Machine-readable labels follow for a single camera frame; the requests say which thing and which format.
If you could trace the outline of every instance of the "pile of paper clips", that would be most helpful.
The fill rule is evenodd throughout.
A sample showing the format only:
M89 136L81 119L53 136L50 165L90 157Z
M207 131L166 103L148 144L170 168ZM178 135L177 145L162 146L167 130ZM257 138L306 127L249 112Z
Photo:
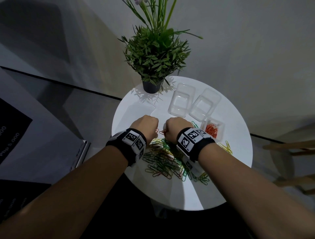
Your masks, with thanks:
M181 159L182 155L178 152L176 145L165 138L154 139L149 145L149 152L143 156L143 160L149 163L145 171L152 173L153 177L163 175L168 179L172 179L172 176L175 175L185 181L188 176L190 180L200 181L205 185L208 184L210 179L207 174L204 173L197 178Z

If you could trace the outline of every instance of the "wooden chair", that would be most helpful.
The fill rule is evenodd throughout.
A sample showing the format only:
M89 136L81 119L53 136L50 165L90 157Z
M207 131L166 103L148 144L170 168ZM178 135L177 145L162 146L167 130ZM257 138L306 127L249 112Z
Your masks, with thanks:
M281 149L302 149L303 151L291 153L292 156L312 155L315 154L315 140L309 140L296 143L270 144L263 146L267 150L281 150ZM293 178L285 181L275 181L279 187L296 186L301 184L315 184L315 174L306 175L303 177ZM303 192L306 195L315 194L315 189L306 190Z

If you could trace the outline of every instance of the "potted plant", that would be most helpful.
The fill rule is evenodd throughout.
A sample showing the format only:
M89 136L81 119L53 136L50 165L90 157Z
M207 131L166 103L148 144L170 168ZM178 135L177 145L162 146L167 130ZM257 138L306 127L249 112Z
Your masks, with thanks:
M136 26L135 35L127 40L124 52L128 64L141 75L143 89L147 93L156 93L160 90L163 81L169 85L166 76L175 70L179 72L185 67L184 60L189 56L188 41L181 41L179 35L189 33L188 30L174 31L167 28L176 0L166 18L167 0L135 0L135 4L144 12L144 19L132 4L132 0L122 0L133 13L145 24Z

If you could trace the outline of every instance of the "flower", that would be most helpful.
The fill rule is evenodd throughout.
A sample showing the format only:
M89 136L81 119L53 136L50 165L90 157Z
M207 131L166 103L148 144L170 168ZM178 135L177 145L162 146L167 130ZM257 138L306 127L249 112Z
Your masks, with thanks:
M142 1L144 1L145 3L148 2L148 0L135 0L135 3L136 3L137 5L139 5Z

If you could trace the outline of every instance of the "wristband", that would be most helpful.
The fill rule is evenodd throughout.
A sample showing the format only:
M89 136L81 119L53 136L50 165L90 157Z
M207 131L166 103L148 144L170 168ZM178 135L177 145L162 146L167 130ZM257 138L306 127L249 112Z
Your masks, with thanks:
M206 145L215 141L202 129L189 127L179 132L177 142L177 149L184 154L183 162L196 177L200 177L204 170L198 163L199 153Z
M146 149L145 136L136 129L129 128L112 136L106 146L115 146L128 161L128 166L140 160Z

